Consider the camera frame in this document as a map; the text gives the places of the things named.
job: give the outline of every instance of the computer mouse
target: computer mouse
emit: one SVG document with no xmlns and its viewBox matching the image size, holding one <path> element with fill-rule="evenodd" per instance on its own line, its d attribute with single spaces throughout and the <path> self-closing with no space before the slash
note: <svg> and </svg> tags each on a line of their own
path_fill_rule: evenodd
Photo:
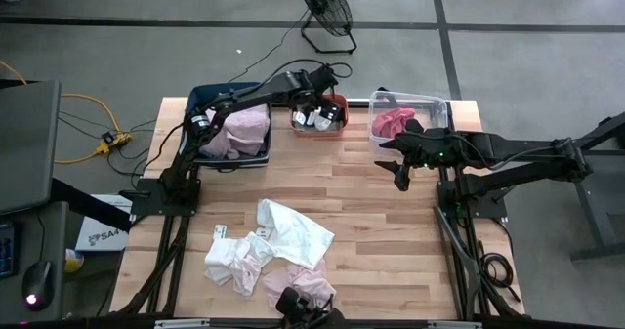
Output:
<svg viewBox="0 0 625 329">
<path fill-rule="evenodd" d="M 46 308 L 55 297 L 52 262 L 39 261 L 28 267 L 21 280 L 21 297 L 32 311 Z"/>
</svg>

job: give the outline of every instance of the fan stand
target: fan stand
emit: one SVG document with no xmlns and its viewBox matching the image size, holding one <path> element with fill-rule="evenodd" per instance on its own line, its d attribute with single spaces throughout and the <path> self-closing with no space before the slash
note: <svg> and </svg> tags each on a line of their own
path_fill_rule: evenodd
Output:
<svg viewBox="0 0 625 329">
<path fill-rule="evenodd" d="M 316 47 L 316 45 L 313 43 L 313 41 L 306 35 L 306 32 L 304 31 L 307 27 L 309 27 L 309 25 L 311 24 L 311 19 L 313 18 L 313 13 L 309 13 L 309 17 L 306 19 L 306 21 L 304 21 L 304 25 L 302 25 L 302 37 L 304 37 L 306 39 L 306 41 L 308 41 L 311 46 L 314 48 L 314 50 L 317 53 L 321 53 L 321 54 L 342 54 L 342 53 L 346 53 L 346 54 L 352 54 L 355 49 L 358 47 L 354 41 L 354 38 L 352 37 L 352 32 L 348 31 L 348 36 L 350 36 L 350 39 L 352 40 L 352 43 L 354 44 L 354 47 L 349 49 L 349 50 L 334 50 L 334 51 L 323 51 L 323 50 L 319 50 L 318 47 Z"/>
</svg>

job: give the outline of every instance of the electric fan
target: electric fan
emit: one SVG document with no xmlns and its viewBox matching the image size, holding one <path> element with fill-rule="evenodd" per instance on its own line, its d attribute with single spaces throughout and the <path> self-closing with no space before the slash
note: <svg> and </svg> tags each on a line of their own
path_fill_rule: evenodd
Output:
<svg viewBox="0 0 625 329">
<path fill-rule="evenodd" d="M 351 54 L 357 47 L 352 37 L 352 12 L 346 0 L 304 0 L 311 12 L 302 26 L 302 37 L 308 41 L 317 53 L 322 54 Z M 350 36 L 354 47 L 348 50 L 322 51 L 315 46 L 306 35 L 306 28 L 311 24 L 313 16 L 330 34 L 341 37 Z"/>
</svg>

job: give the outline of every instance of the fan grille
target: fan grille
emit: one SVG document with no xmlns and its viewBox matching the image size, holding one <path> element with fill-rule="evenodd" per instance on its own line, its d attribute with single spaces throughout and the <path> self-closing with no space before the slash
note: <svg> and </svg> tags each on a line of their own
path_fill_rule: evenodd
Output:
<svg viewBox="0 0 625 329">
<path fill-rule="evenodd" d="M 304 0 L 329 33 L 346 36 L 352 29 L 352 12 L 346 0 Z"/>
</svg>

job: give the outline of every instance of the keyboard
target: keyboard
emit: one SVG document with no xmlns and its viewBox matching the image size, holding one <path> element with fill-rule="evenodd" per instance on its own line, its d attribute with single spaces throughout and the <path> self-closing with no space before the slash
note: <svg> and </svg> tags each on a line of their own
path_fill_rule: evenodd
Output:
<svg viewBox="0 0 625 329">
<path fill-rule="evenodd" d="M 15 275 L 17 271 L 16 226 L 0 224 L 0 279 Z"/>
</svg>

